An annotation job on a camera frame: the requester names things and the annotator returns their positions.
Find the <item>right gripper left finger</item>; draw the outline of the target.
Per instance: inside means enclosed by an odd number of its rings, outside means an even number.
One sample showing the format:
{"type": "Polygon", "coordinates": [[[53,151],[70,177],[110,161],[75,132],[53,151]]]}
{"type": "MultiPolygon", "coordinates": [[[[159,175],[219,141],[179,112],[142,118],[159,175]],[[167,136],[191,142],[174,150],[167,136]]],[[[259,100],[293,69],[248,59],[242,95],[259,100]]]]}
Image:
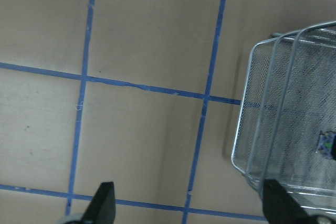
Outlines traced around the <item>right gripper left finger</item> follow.
{"type": "Polygon", "coordinates": [[[100,184],[80,223],[113,224],[116,216],[116,199],[113,182],[100,184]]]}

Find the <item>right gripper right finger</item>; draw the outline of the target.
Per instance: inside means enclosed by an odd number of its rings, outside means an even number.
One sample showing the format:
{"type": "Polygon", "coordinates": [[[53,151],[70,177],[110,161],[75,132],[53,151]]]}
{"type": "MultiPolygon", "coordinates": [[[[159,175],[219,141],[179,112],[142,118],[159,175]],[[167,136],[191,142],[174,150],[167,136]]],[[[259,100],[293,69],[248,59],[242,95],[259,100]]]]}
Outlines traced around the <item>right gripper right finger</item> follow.
{"type": "Polygon", "coordinates": [[[265,179],[262,187],[263,214],[268,223],[318,223],[318,217],[309,215],[275,179],[265,179]]]}

